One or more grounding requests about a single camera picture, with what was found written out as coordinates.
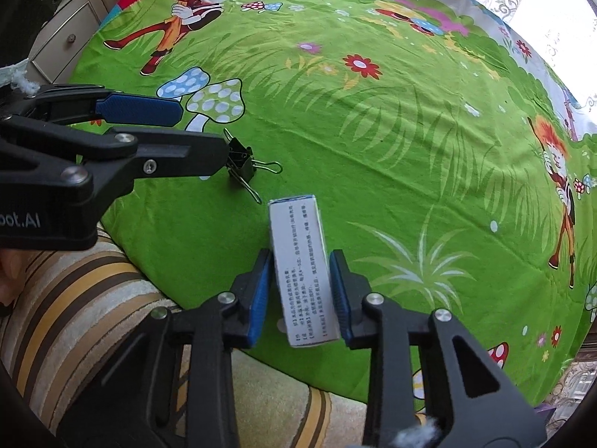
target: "cartoon tablecloth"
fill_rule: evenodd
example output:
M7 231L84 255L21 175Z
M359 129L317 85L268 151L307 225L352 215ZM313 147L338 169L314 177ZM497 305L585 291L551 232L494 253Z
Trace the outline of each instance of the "cartoon tablecloth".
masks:
M473 0L121 0L72 81L177 99L181 130L281 162L251 181L265 202L316 195L329 250L406 308L453 310L531 402L595 318L595 125ZM140 180L104 224L185 308L269 245L267 207L225 170ZM251 355L366 399L368 352L291 349L281 317L274 296Z

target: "orange hair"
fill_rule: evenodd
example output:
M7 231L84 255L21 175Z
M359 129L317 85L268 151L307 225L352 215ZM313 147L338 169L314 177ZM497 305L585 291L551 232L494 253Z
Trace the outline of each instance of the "orange hair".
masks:
M544 146L549 143L556 147L563 156L568 158L568 150L566 150L566 145L556 134L556 131L553 129L551 123L543 116L537 116L535 118L535 134Z

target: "striped carpet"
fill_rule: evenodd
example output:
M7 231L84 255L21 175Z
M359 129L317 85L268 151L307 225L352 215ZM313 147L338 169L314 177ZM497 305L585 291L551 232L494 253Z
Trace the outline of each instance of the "striped carpet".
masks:
M53 432L118 342L166 299L98 226L88 251L40 252L26 288L0 325L0 359L31 409ZM190 347L177 397L184 436ZM365 405L310 387L233 352L238 429L243 448L338 448L358 444Z

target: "white curtain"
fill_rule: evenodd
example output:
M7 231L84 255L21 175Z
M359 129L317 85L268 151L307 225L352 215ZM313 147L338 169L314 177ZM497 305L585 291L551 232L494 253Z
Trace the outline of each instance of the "white curtain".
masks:
M597 119L597 16L586 0L477 0L499 15L553 68Z

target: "screw head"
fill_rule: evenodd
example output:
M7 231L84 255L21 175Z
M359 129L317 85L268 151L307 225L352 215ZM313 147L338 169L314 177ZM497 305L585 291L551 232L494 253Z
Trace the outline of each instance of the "screw head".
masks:
M129 133L117 133L114 138L121 143L132 143L135 141L135 137Z
M440 320L440 322L449 322L452 320L452 313L450 313L449 310L446 310L446 308L440 308L435 311L435 318Z
M218 301L222 305L230 305L237 297L232 292L222 292L218 295Z
M365 300L367 300L367 303L370 305L381 305L383 303L383 295L380 295L379 293L369 293L369 295L365 297Z
M155 172L157 170L157 163L155 162L155 160L147 160L144 164L143 164L143 172L146 175L151 175L153 172Z
M168 309L166 307L155 307L151 310L150 315L156 320L163 320L168 316Z
M66 167L60 174L60 178L67 183L78 184L84 182L89 176L89 172L83 167L73 165Z

